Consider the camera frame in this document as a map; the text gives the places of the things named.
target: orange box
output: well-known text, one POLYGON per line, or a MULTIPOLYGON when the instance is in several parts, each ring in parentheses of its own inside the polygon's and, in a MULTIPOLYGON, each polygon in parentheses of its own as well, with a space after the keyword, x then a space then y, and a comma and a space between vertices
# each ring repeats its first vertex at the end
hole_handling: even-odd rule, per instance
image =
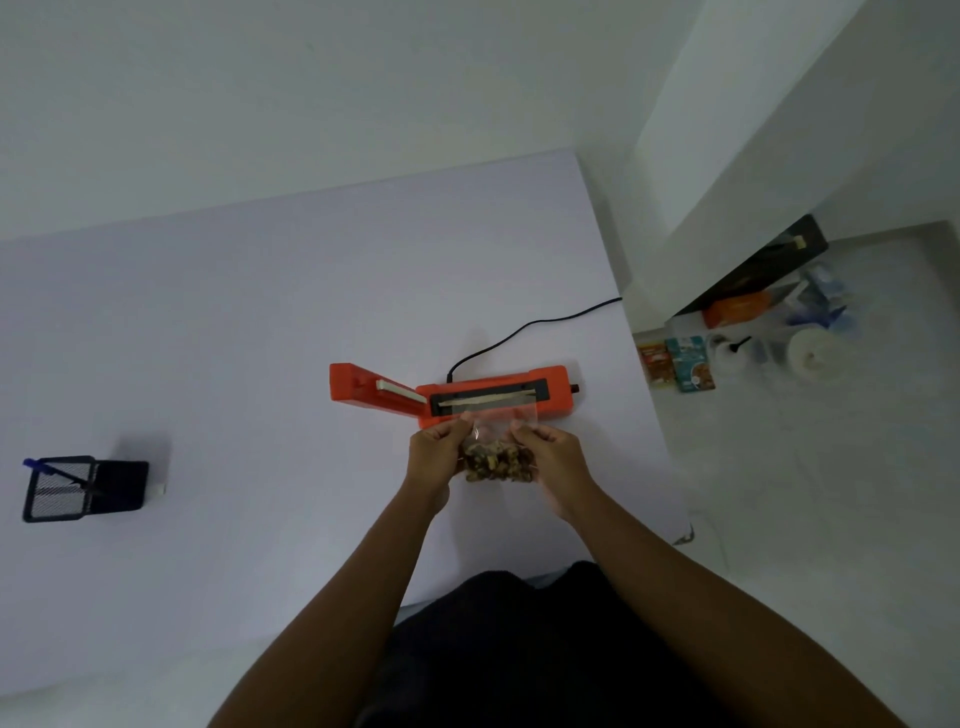
POLYGON ((734 296, 731 299, 716 301, 704 311, 704 323, 707 328, 728 327, 731 324, 743 324, 752 321, 770 307, 769 291, 748 293, 746 296, 734 296))

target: blue pen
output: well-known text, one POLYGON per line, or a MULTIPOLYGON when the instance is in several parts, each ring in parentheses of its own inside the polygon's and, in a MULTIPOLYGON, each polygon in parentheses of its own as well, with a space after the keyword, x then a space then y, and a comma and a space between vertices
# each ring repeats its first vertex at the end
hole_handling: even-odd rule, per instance
POLYGON ((77 476, 71 475, 70 473, 65 473, 64 471, 58 470, 57 468, 49 466, 46 463, 41 463, 39 460, 34 460, 33 458, 28 457, 26 460, 23 461, 23 464, 26 465, 28 468, 30 468, 30 470, 32 471, 37 471, 38 473, 42 473, 44 475, 59 475, 60 477, 65 477, 71 483, 76 483, 82 488, 90 487, 89 481, 83 480, 82 478, 78 478, 77 476))

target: orange impulse heat sealer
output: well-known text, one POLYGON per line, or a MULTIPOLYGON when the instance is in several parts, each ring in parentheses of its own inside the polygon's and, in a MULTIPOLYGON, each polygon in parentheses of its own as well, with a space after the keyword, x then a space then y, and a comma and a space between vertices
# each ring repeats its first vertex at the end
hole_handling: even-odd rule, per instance
POLYGON ((483 410, 485 415, 496 419, 522 417, 512 405, 520 399, 532 400, 534 396, 538 420, 565 417, 573 411, 573 395, 579 391, 579 385, 570 384, 566 367, 559 366, 523 374, 408 387, 354 364, 330 365, 332 400, 416 417, 420 428, 459 417, 465 409, 483 410))

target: white table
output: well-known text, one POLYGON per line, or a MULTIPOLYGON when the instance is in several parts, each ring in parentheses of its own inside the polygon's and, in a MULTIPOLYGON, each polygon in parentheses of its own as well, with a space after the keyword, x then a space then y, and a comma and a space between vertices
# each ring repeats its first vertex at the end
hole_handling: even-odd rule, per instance
MULTIPOLYGON (((331 402, 328 363, 442 381, 615 295, 569 152, 0 245, 0 693, 276 633, 396 490, 416 426, 331 402), (21 522, 19 462, 71 454, 146 456, 167 493, 21 522)), ((457 377, 555 363, 597 479, 685 535, 619 304, 457 377)), ((461 483, 405 601, 585 557, 534 486, 461 483)))

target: nut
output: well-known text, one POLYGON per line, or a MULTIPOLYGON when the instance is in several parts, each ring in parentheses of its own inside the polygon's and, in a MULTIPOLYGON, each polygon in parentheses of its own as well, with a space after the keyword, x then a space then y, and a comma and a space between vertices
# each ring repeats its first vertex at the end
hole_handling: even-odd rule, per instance
POLYGON ((533 460, 533 453, 527 448, 499 440, 471 443, 464 448, 464 470, 469 483, 479 480, 529 483, 534 479, 533 460))

